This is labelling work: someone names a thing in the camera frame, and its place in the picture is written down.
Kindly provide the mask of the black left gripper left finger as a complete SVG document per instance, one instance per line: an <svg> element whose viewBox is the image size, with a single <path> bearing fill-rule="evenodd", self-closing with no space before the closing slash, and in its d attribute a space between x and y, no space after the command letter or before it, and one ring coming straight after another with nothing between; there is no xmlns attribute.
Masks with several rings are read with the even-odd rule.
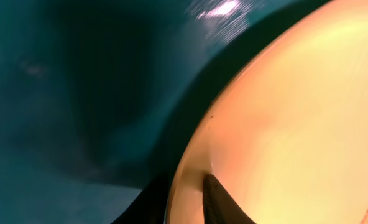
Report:
<svg viewBox="0 0 368 224"><path fill-rule="evenodd" d="M164 224L168 193L168 174L160 174L111 224Z"/></svg>

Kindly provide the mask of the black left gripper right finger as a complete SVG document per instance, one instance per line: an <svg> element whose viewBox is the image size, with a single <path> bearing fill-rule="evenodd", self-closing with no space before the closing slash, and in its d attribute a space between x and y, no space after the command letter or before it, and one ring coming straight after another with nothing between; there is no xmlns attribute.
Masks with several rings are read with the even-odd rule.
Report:
<svg viewBox="0 0 368 224"><path fill-rule="evenodd" d="M203 178L204 224L255 224L213 174Z"/></svg>

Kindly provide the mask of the yellow plate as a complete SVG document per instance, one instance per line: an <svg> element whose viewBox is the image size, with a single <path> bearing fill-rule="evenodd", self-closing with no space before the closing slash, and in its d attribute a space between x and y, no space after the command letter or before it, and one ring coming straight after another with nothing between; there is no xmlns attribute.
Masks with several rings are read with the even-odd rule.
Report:
<svg viewBox="0 0 368 224"><path fill-rule="evenodd" d="M203 179L239 223L368 223L368 0L331 1L249 62L192 136L168 223L203 223Z"/></svg>

